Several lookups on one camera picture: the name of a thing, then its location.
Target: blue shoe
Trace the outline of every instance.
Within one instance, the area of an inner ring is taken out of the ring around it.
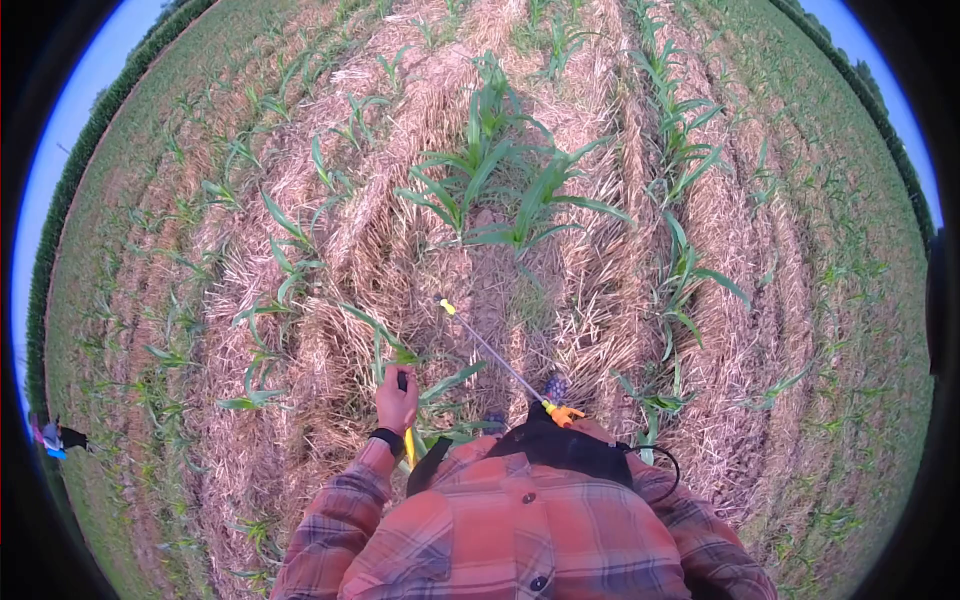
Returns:
[[[543,386],[543,397],[550,400],[557,406],[561,406],[566,397],[566,389],[569,383],[558,372],[550,375],[546,384]]]
[[[490,420],[498,425],[492,427],[484,427],[481,432],[485,436],[496,436],[501,435],[507,431],[507,415],[500,410],[491,410],[488,411],[486,415],[483,416],[483,420]]]

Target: red plaid shirt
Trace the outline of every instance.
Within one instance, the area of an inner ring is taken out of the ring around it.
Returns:
[[[383,516],[395,460],[372,439],[306,510],[271,598],[776,598],[709,503],[628,457],[637,493],[454,448],[430,488]]]

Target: watch strap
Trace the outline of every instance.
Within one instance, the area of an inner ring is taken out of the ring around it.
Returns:
[[[390,445],[390,452],[395,458],[403,454],[403,438],[386,427],[377,427],[370,434],[371,438],[379,438]]]

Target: shoulder strap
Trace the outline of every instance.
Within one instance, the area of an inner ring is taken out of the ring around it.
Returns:
[[[427,451],[426,456],[420,459],[417,466],[411,471],[410,477],[407,479],[408,498],[415,493],[420,493],[427,489],[430,485],[430,479],[437,473],[437,468],[440,466],[440,462],[444,459],[446,451],[450,448],[451,444],[453,444],[453,440],[440,438]]]

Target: blue sky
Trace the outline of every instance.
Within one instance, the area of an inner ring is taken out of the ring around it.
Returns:
[[[110,16],[64,88],[34,156],[14,243],[11,286],[13,350],[16,357],[17,385],[25,410],[23,381],[26,367],[23,357],[26,354],[30,279],[40,230],[50,206],[54,186],[60,180],[60,172],[67,158],[67,153],[58,144],[67,151],[73,147],[89,117],[89,110],[97,92],[116,79],[127,54],[154,24],[164,1],[126,0]],[[851,61],[855,63],[857,60],[865,60],[870,64],[883,93],[884,102],[890,109],[890,121],[903,139],[907,153],[920,176],[924,193],[931,203],[934,224],[940,226],[943,219],[937,202],[933,167],[913,112],[893,73],[856,18],[839,0],[801,0],[801,5],[808,12],[817,15],[820,22],[830,30],[833,43],[843,48]]]
[[[67,151],[73,148],[80,130],[90,117],[90,107],[97,92],[117,78],[127,61],[127,54],[156,22],[164,3],[165,0],[127,0],[113,12],[63,88],[36,149],[14,241],[10,304],[16,379],[20,402],[24,407],[24,356],[30,279],[34,271],[36,247],[40,242],[40,230],[67,158],[67,152],[58,144]]]
[[[903,146],[906,147],[910,161],[917,169],[920,187],[924,190],[926,201],[930,206],[933,226],[936,228],[942,226],[944,218],[940,214],[937,178],[933,172],[930,156],[926,152],[924,137],[913,117],[913,109],[910,108],[910,103],[900,90],[900,84],[897,83],[893,71],[887,66],[883,55],[874,46],[870,36],[860,26],[853,13],[839,0],[800,0],[800,5],[805,11],[817,15],[817,19],[830,31],[833,45],[843,48],[852,64],[856,64],[858,60],[865,60],[870,65],[870,72],[874,75],[876,84],[880,86],[880,93],[883,94],[883,104],[890,110],[890,123],[903,140]]]

